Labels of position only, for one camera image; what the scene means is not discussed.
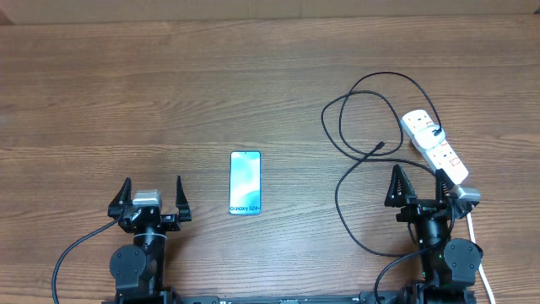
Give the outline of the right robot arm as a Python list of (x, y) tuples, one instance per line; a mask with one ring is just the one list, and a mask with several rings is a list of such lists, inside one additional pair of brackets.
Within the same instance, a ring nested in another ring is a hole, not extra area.
[(470, 215), (480, 198), (476, 188), (455, 184), (442, 169), (435, 172), (435, 197), (419, 198), (403, 168), (393, 166), (385, 206), (398, 208), (396, 220), (415, 229), (418, 250), (387, 265), (381, 274), (408, 259), (419, 258), (424, 278), (405, 284), (401, 290), (383, 293), (375, 284), (375, 301), (474, 303), (474, 294), (467, 288), (475, 284), (483, 250), (474, 241), (454, 238), (451, 233), (456, 221)]

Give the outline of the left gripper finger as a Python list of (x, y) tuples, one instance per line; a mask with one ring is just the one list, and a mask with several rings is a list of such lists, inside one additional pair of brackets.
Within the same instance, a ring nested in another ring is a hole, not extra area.
[(125, 211), (125, 208), (132, 202), (131, 200), (132, 180), (127, 177), (122, 184), (118, 194), (112, 199), (108, 206), (107, 215), (112, 219), (117, 219)]
[(180, 176), (176, 177), (175, 206), (178, 209), (178, 217), (180, 222), (187, 222), (192, 220), (191, 209), (187, 201), (186, 195), (183, 191)]

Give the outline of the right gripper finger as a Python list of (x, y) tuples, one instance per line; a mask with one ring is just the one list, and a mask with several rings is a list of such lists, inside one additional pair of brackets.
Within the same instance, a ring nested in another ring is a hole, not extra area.
[(443, 203), (450, 196), (450, 191), (454, 186), (455, 183), (444, 169), (435, 171), (435, 199), (439, 203)]
[(399, 164), (394, 165), (384, 205), (386, 207), (401, 208), (415, 202), (416, 199), (416, 192), (405, 171)]

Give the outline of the Samsung Galaxy smartphone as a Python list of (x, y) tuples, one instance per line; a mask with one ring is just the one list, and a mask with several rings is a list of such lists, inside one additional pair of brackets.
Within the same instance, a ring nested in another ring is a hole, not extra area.
[(262, 154), (232, 151), (229, 169), (229, 212), (257, 215), (262, 212)]

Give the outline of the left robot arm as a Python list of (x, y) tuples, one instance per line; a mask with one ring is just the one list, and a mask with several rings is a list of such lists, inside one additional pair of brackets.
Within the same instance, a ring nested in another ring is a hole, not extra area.
[(127, 234), (132, 243), (119, 247), (111, 256), (110, 272), (116, 282), (115, 303), (181, 302), (173, 287), (165, 286), (165, 248), (167, 233), (179, 231), (192, 213), (183, 192), (181, 179), (176, 178), (177, 212), (162, 212), (162, 196), (158, 190), (132, 193), (128, 177), (109, 204), (107, 215)]

